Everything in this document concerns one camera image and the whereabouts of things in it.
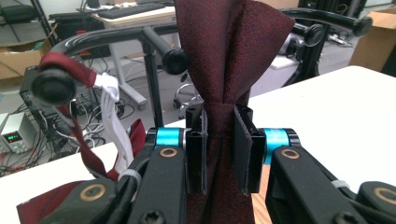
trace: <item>white strap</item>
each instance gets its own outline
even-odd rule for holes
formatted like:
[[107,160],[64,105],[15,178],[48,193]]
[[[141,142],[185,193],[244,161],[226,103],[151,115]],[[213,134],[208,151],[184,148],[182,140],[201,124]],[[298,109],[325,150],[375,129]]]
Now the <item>white strap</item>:
[[349,185],[347,182],[345,182],[344,180],[334,180],[332,181],[332,184],[337,188],[349,188]]

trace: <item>white cable tie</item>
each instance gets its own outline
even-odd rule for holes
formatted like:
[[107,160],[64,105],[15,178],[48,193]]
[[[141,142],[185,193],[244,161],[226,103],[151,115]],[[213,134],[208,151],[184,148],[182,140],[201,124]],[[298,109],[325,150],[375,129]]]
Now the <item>white cable tie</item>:
[[103,88],[114,101],[120,99],[119,81],[108,73],[97,75],[94,85]]
[[349,188],[349,185],[347,182],[345,182],[344,180],[334,180],[332,181],[332,184],[337,188]]
[[137,189],[140,186],[140,183],[142,183],[142,176],[136,171],[136,170],[132,170],[132,169],[126,169],[123,170],[120,174],[119,174],[119,181],[122,179],[123,176],[125,175],[129,175],[129,176],[133,176],[134,179],[136,179],[137,182]]

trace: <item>red fabric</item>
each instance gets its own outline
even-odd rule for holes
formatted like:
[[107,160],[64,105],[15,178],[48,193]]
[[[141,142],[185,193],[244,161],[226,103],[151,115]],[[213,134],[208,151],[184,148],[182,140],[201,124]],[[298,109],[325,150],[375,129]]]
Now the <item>red fabric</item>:
[[143,146],[145,145],[146,135],[142,133],[146,133],[145,126],[143,125],[143,121],[138,119],[132,124],[130,134],[134,157],[143,149]]
[[[143,145],[145,143],[146,131],[143,126],[143,122],[140,119],[135,121],[132,127],[133,128],[131,130],[131,136],[133,137],[131,137],[131,144],[134,148],[134,152],[136,151],[137,153],[143,148]],[[99,172],[98,170],[96,170],[97,164],[92,165],[92,161],[99,160],[97,162],[100,162],[101,164],[102,162],[89,149],[87,152],[89,153],[85,157],[82,157],[84,163],[86,165],[90,165],[90,169],[95,169],[94,171]],[[109,177],[110,179],[117,180],[119,174],[113,168],[105,176]],[[57,207],[59,207],[59,205],[61,205],[61,203],[70,193],[70,191],[82,182],[83,181],[77,181],[62,185],[59,188],[52,189],[44,194],[38,195],[37,197],[31,199],[26,203],[19,204],[17,206],[17,210],[20,216],[20,222],[22,224],[38,223],[42,218],[49,215]]]
[[250,195],[237,187],[233,105],[270,66],[294,20],[250,0],[176,0],[181,47],[208,116],[208,193],[188,195],[188,223],[254,223]]
[[19,204],[17,209],[20,222],[23,224],[38,223],[53,212],[64,201],[70,191],[82,182],[76,181],[62,185],[29,200],[29,202]]
[[43,56],[39,69],[43,70],[51,66],[61,67],[70,76],[88,88],[93,87],[93,84],[95,84],[96,72],[62,53],[49,52]]
[[57,107],[57,109],[64,115],[64,117],[68,119],[69,122],[73,122],[73,124],[69,124],[69,122],[67,121],[65,123],[67,124],[70,131],[77,138],[79,142],[80,154],[85,166],[89,168],[90,171],[95,171],[97,174],[101,176],[109,177],[107,176],[106,169],[102,161],[91,151],[87,143],[84,141],[84,137],[82,136],[82,130],[79,127],[79,124],[76,121],[76,119],[73,118],[73,116],[71,115],[69,108],[63,105]]

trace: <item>keyboard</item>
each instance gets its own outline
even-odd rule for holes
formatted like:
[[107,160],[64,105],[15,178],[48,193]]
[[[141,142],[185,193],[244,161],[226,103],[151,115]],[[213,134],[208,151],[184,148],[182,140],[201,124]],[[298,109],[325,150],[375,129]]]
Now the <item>keyboard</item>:
[[149,3],[161,3],[166,6],[172,7],[175,5],[174,0],[136,0],[136,3],[138,5],[144,5],[144,4],[149,4]]
[[117,18],[132,16],[134,14],[152,11],[152,10],[160,9],[160,8],[164,8],[164,7],[165,7],[165,5],[163,5],[163,4],[150,3],[150,4],[135,6],[135,7],[124,7],[124,8],[111,9],[108,11],[101,11],[98,13],[98,16],[100,16],[102,18],[114,20]]

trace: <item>black metal arm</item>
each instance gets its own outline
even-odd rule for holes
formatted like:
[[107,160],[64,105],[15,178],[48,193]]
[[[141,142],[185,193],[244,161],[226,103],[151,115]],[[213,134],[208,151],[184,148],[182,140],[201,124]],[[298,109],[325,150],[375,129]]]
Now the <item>black metal arm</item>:
[[273,153],[265,203],[273,223],[396,223],[396,188],[366,182],[357,195],[302,147]]

